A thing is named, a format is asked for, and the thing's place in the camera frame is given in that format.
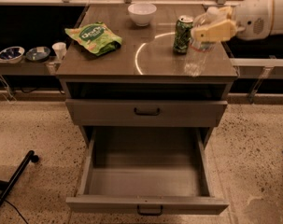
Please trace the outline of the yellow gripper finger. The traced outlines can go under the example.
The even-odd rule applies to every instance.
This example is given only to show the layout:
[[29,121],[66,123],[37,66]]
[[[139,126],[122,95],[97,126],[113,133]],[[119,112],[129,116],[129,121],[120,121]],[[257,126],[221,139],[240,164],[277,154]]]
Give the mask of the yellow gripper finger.
[[233,13],[232,7],[210,7],[209,18],[211,20],[216,19],[230,19]]
[[197,26],[191,30],[192,38],[200,42],[228,41],[236,33],[236,22],[231,20],[214,21],[210,24]]

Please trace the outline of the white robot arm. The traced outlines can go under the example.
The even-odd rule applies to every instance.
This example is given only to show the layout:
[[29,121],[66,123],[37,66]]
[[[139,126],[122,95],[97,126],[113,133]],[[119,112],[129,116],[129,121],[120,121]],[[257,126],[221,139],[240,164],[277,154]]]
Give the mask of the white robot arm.
[[283,0],[244,0],[234,7],[210,7],[193,22],[191,36],[200,42],[265,39],[283,35]]

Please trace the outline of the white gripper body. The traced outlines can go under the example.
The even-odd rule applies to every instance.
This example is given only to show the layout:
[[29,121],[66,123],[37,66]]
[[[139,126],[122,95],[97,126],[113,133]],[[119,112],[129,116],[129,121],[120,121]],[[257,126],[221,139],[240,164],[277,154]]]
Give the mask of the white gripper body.
[[243,40],[266,38],[271,32],[273,0],[244,0],[233,9],[236,36]]

